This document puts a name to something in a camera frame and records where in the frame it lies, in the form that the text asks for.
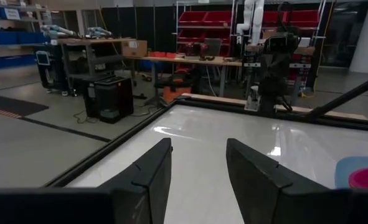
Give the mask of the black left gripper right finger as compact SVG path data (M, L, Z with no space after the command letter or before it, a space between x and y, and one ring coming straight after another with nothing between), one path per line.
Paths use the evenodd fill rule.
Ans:
M229 138L229 179L245 223L324 223L336 204L324 186Z

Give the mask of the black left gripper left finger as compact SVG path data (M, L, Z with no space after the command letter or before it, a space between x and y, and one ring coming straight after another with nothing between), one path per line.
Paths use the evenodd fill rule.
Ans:
M112 199L113 223L163 224L172 173L172 142L163 138L99 186Z

